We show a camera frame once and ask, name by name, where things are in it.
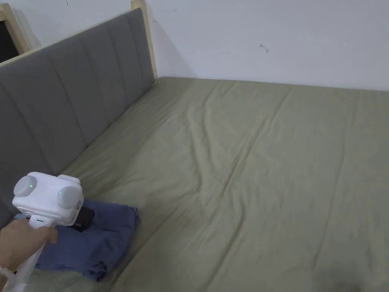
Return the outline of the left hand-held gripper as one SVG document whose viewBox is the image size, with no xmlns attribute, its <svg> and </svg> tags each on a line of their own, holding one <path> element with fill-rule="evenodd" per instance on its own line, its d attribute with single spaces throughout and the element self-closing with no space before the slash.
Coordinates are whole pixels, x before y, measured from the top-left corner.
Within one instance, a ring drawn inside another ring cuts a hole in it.
<svg viewBox="0 0 389 292">
<path fill-rule="evenodd" d="M 80 180 L 30 172 L 14 187 L 12 204 L 33 229 L 73 226 L 84 202 Z"/>
</svg>

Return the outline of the person's left hand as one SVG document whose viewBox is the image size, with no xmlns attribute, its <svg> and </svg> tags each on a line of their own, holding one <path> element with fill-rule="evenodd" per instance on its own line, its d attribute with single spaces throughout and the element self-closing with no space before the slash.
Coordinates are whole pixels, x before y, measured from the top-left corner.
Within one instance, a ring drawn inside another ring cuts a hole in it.
<svg viewBox="0 0 389 292">
<path fill-rule="evenodd" d="M 47 242 L 57 243 L 58 233 L 52 227 L 33 228 L 27 219 L 17 219 L 1 229 L 0 266 L 16 269 Z"/>
</svg>

